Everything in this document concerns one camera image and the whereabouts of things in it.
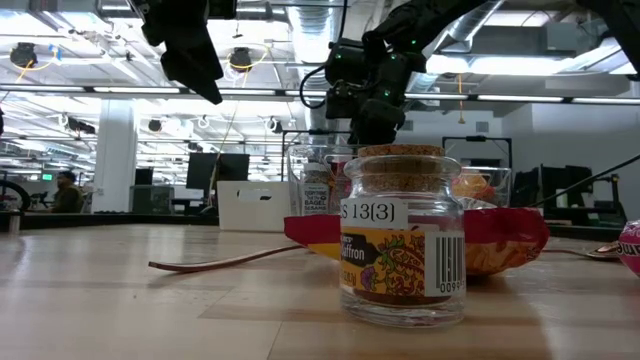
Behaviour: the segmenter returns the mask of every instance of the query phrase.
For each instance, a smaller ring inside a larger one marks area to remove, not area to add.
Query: barcode
[[[427,233],[425,241],[425,296],[453,295],[464,289],[466,273],[464,234]]]

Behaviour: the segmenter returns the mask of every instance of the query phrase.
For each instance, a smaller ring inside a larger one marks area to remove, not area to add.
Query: wooden table
[[[172,275],[282,235],[127,225],[0,238],[0,359],[638,359],[640,279],[549,254],[469,287],[466,319],[396,329],[341,312],[338,264],[305,250]],[[554,240],[550,247],[593,242]]]

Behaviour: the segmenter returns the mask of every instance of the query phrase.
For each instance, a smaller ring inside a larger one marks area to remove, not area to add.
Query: white pillar
[[[135,101],[102,100],[92,212],[129,211],[137,144]]]

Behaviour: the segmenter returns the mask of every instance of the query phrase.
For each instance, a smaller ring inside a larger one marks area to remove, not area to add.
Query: glass bottle
[[[374,323],[432,327],[463,318],[463,209],[452,195],[461,172],[439,156],[358,158],[345,167],[341,204],[342,307]]]

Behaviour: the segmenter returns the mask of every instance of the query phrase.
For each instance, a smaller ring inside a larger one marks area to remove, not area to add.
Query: white box
[[[221,230],[284,232],[288,183],[218,181],[217,186]]]

